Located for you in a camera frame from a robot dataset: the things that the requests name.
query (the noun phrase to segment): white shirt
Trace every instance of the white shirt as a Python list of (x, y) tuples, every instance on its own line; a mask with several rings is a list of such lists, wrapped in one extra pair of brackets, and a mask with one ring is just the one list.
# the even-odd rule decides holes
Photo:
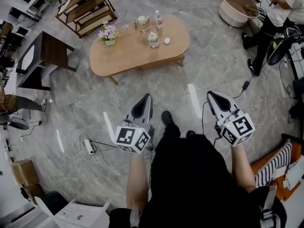
[(286, 0), (291, 10), (285, 10), (275, 5), (267, 12), (270, 21), (277, 27), (283, 26), (287, 18), (291, 22), (304, 25), (304, 0)]

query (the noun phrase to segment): coffee table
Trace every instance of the coffee table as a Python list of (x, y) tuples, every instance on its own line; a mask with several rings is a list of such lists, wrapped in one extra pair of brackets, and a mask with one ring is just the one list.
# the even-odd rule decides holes
[[(150, 19), (150, 30), (146, 33), (141, 32), (135, 23), (131, 23), (128, 29), (118, 29), (118, 41), (113, 46), (106, 46), (97, 38), (90, 49), (92, 71), (118, 84), (113, 76), (130, 69), (158, 67), (173, 62), (183, 67), (183, 53), (190, 44), (186, 27), (173, 15), (164, 15), (163, 23), (163, 27), (158, 29), (155, 20)], [(149, 46), (147, 37), (150, 31), (158, 33), (158, 48)], [(166, 37), (171, 40), (168, 45), (164, 44)]]

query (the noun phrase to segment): striped pillow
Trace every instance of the striped pillow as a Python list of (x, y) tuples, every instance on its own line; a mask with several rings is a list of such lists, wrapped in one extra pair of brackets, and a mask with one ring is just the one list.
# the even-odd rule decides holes
[(287, 140), (284, 147), (272, 158), (265, 166), (263, 166), (255, 175), (256, 187), (262, 187), (269, 184), (272, 180), (274, 168), (287, 166), (290, 163), (292, 146), (290, 140)]

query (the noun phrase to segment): power strip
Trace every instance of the power strip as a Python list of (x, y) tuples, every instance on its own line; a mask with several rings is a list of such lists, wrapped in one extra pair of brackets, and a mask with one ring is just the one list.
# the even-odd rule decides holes
[(94, 149), (89, 139), (84, 140), (86, 150), (89, 154), (94, 154)]

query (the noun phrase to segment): gray tile floor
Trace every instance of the gray tile floor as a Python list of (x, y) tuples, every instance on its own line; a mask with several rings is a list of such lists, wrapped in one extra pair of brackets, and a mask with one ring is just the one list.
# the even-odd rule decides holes
[[(32, 98), (37, 95), (40, 100), (47, 97), (50, 102), (45, 113), (32, 113), (32, 120), (42, 118), (43, 124), (35, 128), (31, 136), (21, 140), (20, 131), (13, 128), (9, 133), (17, 158), (34, 161), (45, 190), (57, 190), (68, 200), (77, 197), (85, 203), (109, 201), (113, 207), (124, 207), (128, 168), (110, 169), (100, 154), (96, 154), (97, 163), (88, 156), (77, 156), (74, 143), (80, 133), (88, 133), (95, 141), (111, 143), (103, 112), (107, 112), (115, 129), (131, 100), (145, 93), (150, 93), (154, 99), (154, 144), (158, 143), (164, 131), (160, 119), (163, 110), (172, 112), (183, 136), (190, 129), (202, 133), (202, 106), (207, 91), (212, 89), (239, 95), (243, 83), (251, 77), (246, 61), (254, 50), (242, 48), (240, 34), (247, 28), (229, 29), (219, 17), (221, 0), (110, 1), (116, 9), (118, 20), (114, 24), (117, 26), (142, 14), (153, 16), (155, 10), (173, 14), (183, 21), (190, 34), (184, 67), (172, 64), (145, 71), (129, 71), (118, 75), (119, 85), (114, 85), (108, 79), (94, 75), (89, 68), (88, 53), (98, 30), (79, 39), (54, 18), (57, 9), (49, 9), (24, 42), (19, 55), (44, 30), (76, 48), (69, 55), (69, 64), (77, 68), (77, 72), (59, 69), (52, 73), (51, 92), (22, 90), (25, 96)], [(282, 67), (282, 74), (285, 84), (290, 84), (293, 79), (291, 68)], [(257, 125), (256, 132), (245, 143), (251, 162), (273, 149), (280, 141), (281, 133), (297, 135), (297, 123), (287, 124), (287, 110), (292, 100), (284, 92), (277, 69), (271, 72), (268, 81), (264, 73), (252, 79), (237, 103), (250, 114), (255, 124), (262, 123), (267, 116), (264, 124)], [(205, 134), (212, 142), (217, 137), (214, 123), (215, 118), (206, 105)], [(63, 149), (58, 143), (57, 133)], [(216, 143), (216, 149), (224, 157), (229, 153), (229, 145), (223, 140)], [(112, 166), (125, 166), (129, 162), (127, 153), (107, 146), (101, 146), (101, 150)], [(226, 162), (231, 169), (231, 155)]]

